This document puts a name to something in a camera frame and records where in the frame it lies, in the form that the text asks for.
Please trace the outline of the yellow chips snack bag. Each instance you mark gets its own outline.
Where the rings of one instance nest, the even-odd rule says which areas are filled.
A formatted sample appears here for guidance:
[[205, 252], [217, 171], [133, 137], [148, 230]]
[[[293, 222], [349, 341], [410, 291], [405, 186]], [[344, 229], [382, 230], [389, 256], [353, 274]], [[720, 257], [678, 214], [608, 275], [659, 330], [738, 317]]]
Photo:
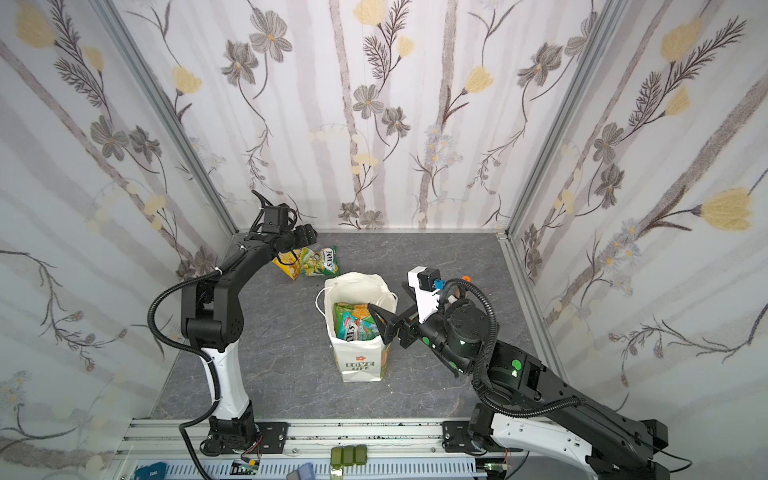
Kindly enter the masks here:
[[289, 252], [279, 253], [272, 261], [291, 280], [296, 280], [302, 271], [302, 249], [294, 249]]

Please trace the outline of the green Fox's candy bag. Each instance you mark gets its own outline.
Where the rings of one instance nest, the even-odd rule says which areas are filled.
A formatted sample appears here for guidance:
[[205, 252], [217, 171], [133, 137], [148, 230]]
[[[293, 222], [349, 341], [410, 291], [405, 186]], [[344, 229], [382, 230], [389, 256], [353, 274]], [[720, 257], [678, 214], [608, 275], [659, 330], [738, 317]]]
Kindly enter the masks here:
[[301, 272], [305, 276], [333, 278], [340, 274], [335, 246], [324, 247], [317, 251], [305, 247], [301, 250], [299, 259]]

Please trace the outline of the green orange snack bag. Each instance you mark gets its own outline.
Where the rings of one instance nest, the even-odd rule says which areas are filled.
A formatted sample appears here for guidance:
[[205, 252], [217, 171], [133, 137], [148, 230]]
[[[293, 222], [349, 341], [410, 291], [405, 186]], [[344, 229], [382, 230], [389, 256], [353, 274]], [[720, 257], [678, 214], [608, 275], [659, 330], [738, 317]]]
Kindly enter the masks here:
[[335, 336], [340, 340], [371, 341], [379, 337], [366, 304], [335, 303], [333, 320]]

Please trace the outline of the white paper shopping bag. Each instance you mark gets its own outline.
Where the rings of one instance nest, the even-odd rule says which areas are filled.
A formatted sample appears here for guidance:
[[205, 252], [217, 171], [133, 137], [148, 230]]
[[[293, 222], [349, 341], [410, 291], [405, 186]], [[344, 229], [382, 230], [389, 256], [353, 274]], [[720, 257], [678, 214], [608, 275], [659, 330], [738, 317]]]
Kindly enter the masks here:
[[351, 272], [325, 281], [315, 307], [324, 318], [343, 382], [370, 383], [384, 378], [389, 346], [383, 342], [369, 307], [393, 312], [397, 302], [397, 295], [376, 274]]

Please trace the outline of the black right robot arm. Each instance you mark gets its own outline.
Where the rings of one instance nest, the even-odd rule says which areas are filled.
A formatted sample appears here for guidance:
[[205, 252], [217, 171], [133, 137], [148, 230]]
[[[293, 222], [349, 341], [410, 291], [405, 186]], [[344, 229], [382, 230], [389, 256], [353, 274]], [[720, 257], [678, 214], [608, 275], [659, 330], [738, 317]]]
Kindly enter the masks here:
[[479, 399], [461, 432], [445, 431], [448, 452], [481, 456], [527, 450], [570, 463], [596, 479], [668, 479], [654, 457], [668, 445], [658, 420], [633, 420], [589, 398], [539, 359], [497, 338], [490, 301], [480, 294], [438, 307], [421, 318], [369, 305], [385, 343], [419, 342], [455, 376], [467, 375]]

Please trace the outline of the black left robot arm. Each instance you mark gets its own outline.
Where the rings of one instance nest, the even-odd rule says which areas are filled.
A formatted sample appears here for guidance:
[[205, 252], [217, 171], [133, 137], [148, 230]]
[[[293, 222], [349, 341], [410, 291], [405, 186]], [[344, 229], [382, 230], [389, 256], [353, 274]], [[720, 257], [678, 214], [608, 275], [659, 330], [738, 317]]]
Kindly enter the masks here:
[[[251, 450], [262, 438], [239, 363], [245, 326], [239, 295], [262, 267], [281, 254], [316, 242], [312, 225], [297, 221], [298, 214], [285, 203], [262, 206], [233, 254], [210, 272], [167, 288], [149, 305], [147, 326], [155, 340], [194, 355], [205, 368], [211, 405], [179, 426], [194, 461], [199, 460], [198, 453], [218, 456]], [[181, 294], [180, 326], [185, 342], [162, 333], [156, 322], [159, 307], [176, 292]]]

